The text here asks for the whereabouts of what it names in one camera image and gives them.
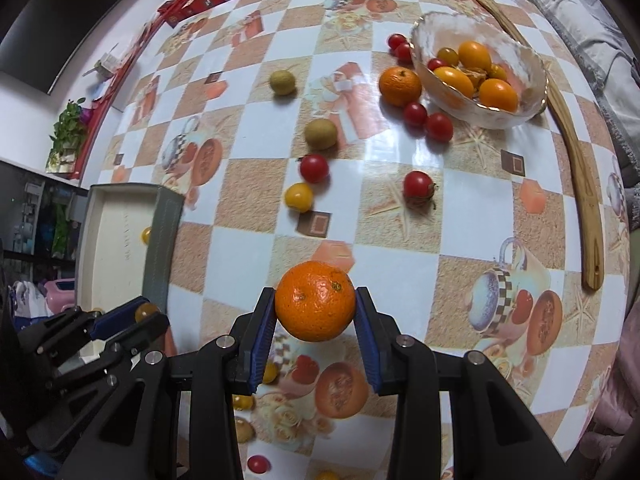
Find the television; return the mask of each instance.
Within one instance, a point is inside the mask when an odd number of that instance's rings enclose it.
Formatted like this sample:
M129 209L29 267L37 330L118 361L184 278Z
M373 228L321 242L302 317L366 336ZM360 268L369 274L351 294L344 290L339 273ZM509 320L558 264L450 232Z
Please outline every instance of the television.
M0 71L50 94L95 25L120 0L0 0Z

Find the metal screw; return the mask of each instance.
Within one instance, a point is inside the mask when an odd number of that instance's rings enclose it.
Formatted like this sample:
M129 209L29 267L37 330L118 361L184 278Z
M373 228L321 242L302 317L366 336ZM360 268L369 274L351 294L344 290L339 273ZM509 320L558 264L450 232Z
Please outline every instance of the metal screw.
M229 348L236 343L236 340L231 335L221 335L216 339L216 345L220 348Z
M158 350L153 350L145 355L145 361L149 365L157 365L160 361L162 361L162 352Z
M398 343L402 348L409 348L409 346L413 346L415 343L415 339L407 334L400 334L396 337L396 343Z
M478 350L472 350L466 355L466 358L469 359L469 362L471 362L471 364L475 365L481 365L486 361L486 357L484 356L484 354L482 352L479 352Z

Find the wall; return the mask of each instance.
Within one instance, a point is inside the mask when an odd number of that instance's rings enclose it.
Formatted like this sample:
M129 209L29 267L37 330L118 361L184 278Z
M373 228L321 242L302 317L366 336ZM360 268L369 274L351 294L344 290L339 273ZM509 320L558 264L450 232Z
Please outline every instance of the wall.
M122 0L80 46L50 96L0 73L0 155L43 170L51 147L49 135L66 101L88 95L98 81L95 73L84 78L81 74L116 43L133 37L164 1Z

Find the green leaves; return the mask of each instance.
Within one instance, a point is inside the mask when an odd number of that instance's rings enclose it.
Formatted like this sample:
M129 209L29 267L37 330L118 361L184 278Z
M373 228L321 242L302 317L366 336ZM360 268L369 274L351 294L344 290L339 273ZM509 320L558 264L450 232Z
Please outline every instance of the green leaves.
M77 102L69 101L58 117L58 122L53 125L53 135L49 139L53 141L51 151L63 155L65 150L73 150L78 153L86 136L86 126L80 122L80 114L86 99L81 97Z

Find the red cherry tomato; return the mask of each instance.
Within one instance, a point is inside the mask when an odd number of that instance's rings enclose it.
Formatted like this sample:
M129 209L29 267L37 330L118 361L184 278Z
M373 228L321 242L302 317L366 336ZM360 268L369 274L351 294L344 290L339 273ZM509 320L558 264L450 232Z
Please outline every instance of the red cherry tomato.
M449 142L453 138L451 119L441 112L436 112L427 117L424 127L431 139L439 142Z
M431 198L435 191L435 184L429 175L423 171L413 170L406 174L402 192L407 198Z
M396 48L396 57L402 63L411 63L411 47L409 43L404 42Z
M249 471L258 475L266 473L269 469L271 469L271 463L262 455L253 455L249 460L246 461L246 466L249 468Z
M432 72L441 66L449 66L446 61L441 60L439 57L434 57L430 59L427 63L427 68Z
M416 102L405 106L402 114L404 115L404 122L409 126L422 126L424 121L427 120L427 108Z
M300 175L307 182L316 184L329 175L329 165L324 156L310 153L300 161Z
M402 34L392 34L386 40L386 44L388 44L389 48L395 52L396 48L398 48L403 43L406 43L406 38Z

